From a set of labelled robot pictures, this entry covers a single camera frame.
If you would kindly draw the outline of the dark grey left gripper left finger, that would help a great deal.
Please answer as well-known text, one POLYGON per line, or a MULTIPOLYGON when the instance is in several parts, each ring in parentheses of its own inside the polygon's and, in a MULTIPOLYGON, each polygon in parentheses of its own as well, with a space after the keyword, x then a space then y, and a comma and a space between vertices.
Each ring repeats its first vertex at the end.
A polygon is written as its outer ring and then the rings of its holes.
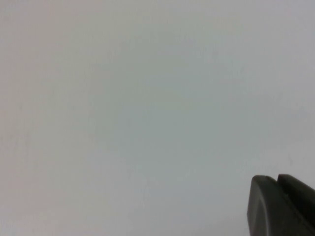
POLYGON ((256 175, 251 180, 247 210, 251 236, 313 236, 313 228, 295 208, 277 180, 256 175))

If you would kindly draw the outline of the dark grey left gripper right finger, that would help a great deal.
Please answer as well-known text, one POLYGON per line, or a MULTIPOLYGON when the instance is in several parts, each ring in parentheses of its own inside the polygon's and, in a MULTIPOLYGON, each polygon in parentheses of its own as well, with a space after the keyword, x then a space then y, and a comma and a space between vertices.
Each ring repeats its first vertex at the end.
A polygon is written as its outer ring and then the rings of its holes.
POLYGON ((315 227, 315 190, 288 174, 279 174, 278 185, 304 219, 315 227))

